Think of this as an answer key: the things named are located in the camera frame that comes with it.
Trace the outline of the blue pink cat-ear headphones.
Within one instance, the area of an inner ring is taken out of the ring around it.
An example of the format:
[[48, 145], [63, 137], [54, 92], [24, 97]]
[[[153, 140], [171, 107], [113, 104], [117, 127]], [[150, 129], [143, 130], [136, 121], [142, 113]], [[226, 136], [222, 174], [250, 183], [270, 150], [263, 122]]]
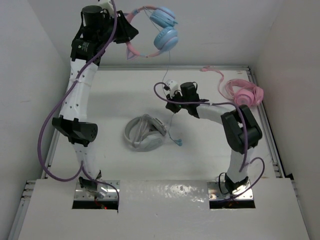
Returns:
[[134, 60], [138, 57], [142, 58], [154, 58], [165, 52], [171, 51], [178, 43], [178, 31], [175, 29], [175, 25], [178, 24], [176, 21], [176, 15], [173, 11], [166, 7], [155, 7], [151, 5], [145, 5], [140, 8], [134, 9], [132, 12], [126, 15], [126, 20], [131, 23], [133, 18], [141, 11], [153, 10], [149, 16], [150, 21], [161, 27], [162, 30], [157, 34], [153, 41], [153, 45], [157, 48], [157, 52], [149, 55], [141, 54], [137, 51], [130, 41], [126, 44], [126, 59]]

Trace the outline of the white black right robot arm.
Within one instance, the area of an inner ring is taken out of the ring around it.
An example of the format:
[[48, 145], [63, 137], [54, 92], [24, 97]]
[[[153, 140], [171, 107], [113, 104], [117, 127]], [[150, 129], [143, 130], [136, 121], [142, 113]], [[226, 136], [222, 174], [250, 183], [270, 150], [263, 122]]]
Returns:
[[166, 108], [173, 113], [185, 109], [189, 115], [210, 120], [223, 126], [226, 141], [231, 148], [230, 162], [224, 174], [224, 186], [232, 194], [249, 179], [248, 167], [253, 149], [262, 138], [262, 130], [246, 105], [236, 106], [234, 110], [223, 107], [223, 103], [209, 103], [197, 93], [195, 82], [178, 85], [175, 81], [164, 84]]

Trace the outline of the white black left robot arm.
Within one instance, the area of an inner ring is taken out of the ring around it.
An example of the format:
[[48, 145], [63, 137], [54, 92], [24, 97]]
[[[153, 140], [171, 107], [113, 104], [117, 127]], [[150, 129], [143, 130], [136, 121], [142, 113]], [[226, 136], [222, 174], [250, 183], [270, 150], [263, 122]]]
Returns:
[[80, 186], [91, 192], [98, 188], [101, 170], [94, 152], [98, 126], [87, 121], [89, 94], [106, 47], [111, 42], [127, 43], [139, 33], [130, 23], [135, 14], [137, 10], [129, 14], [119, 10], [111, 17], [107, 9], [98, 5], [81, 10], [81, 25], [71, 43], [67, 96], [59, 116], [52, 119], [52, 125], [67, 137], [76, 153]]

